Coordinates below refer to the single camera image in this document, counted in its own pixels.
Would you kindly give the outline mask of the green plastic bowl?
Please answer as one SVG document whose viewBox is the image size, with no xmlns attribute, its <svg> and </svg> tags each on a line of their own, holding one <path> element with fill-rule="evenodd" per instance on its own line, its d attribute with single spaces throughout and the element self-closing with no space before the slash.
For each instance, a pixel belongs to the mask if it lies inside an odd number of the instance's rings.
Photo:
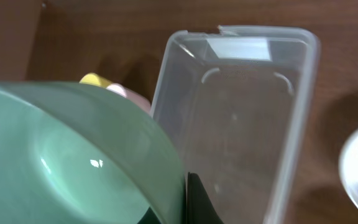
<svg viewBox="0 0 358 224">
<path fill-rule="evenodd" d="M 161 127 L 75 82 L 0 82 L 0 223 L 185 222 L 185 177 Z"/>
</svg>

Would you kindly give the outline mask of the pink plastic cup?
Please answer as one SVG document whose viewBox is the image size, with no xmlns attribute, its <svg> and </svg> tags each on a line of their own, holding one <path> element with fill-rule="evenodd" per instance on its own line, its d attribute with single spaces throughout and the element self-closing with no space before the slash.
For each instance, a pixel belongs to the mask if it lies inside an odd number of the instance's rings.
<svg viewBox="0 0 358 224">
<path fill-rule="evenodd" d="M 118 95 L 121 95 L 122 97 L 132 101 L 134 104 L 136 104 L 139 108 L 141 108 L 143 111 L 145 111 L 147 114 L 150 113 L 151 104 L 150 101 L 144 98 L 142 95 L 118 84 L 118 83 L 112 83 L 106 87 L 107 90 L 112 91 Z"/>
</svg>

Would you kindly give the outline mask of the yellow plastic cup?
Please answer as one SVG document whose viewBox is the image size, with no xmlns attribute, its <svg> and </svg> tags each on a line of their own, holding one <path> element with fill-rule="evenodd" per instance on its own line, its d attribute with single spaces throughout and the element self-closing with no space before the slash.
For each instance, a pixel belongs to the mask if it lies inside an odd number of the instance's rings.
<svg viewBox="0 0 358 224">
<path fill-rule="evenodd" d="M 96 73 L 88 73 L 80 80 L 80 83 L 107 88 L 112 84 L 112 81 L 107 80 Z"/>
</svg>

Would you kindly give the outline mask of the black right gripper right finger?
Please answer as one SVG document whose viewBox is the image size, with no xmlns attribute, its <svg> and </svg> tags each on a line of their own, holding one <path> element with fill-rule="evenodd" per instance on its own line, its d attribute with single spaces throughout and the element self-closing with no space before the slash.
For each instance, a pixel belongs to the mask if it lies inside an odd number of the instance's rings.
<svg viewBox="0 0 358 224">
<path fill-rule="evenodd" d="M 199 175 L 189 172 L 187 181 L 187 224 L 223 224 Z"/>
</svg>

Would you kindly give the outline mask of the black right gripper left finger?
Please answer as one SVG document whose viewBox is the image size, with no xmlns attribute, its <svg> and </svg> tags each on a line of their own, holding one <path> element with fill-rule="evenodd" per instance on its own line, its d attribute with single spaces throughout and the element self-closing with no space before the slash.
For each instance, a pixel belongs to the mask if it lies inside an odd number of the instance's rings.
<svg viewBox="0 0 358 224">
<path fill-rule="evenodd" d="M 144 216 L 139 220 L 137 224 L 160 224 L 160 220 L 154 213 L 154 211 L 149 207 Z"/>
</svg>

